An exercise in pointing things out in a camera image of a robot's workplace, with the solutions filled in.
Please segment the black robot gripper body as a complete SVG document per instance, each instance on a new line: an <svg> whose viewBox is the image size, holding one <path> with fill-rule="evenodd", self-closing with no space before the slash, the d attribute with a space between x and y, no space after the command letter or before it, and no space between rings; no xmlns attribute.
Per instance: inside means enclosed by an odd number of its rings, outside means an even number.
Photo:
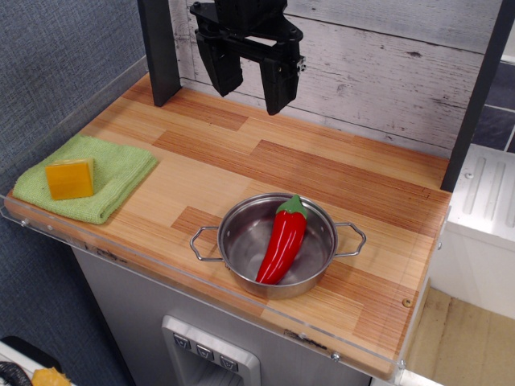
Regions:
<svg viewBox="0 0 515 386"><path fill-rule="evenodd" d="M237 66L244 57L258 63L277 61L300 70L303 33L286 19L286 1L195 1L197 46L206 68L223 60Z"/></svg>

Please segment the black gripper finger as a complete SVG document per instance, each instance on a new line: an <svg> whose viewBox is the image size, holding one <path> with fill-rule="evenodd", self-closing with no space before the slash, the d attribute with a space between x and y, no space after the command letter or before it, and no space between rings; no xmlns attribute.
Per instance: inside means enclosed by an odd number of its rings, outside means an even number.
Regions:
<svg viewBox="0 0 515 386"><path fill-rule="evenodd" d="M301 58L281 62L265 58L260 63L262 85L269 115L279 113L297 96Z"/></svg>
<svg viewBox="0 0 515 386"><path fill-rule="evenodd" d="M197 34L196 41L212 86L225 97L243 82L240 57L231 52L223 40Z"/></svg>

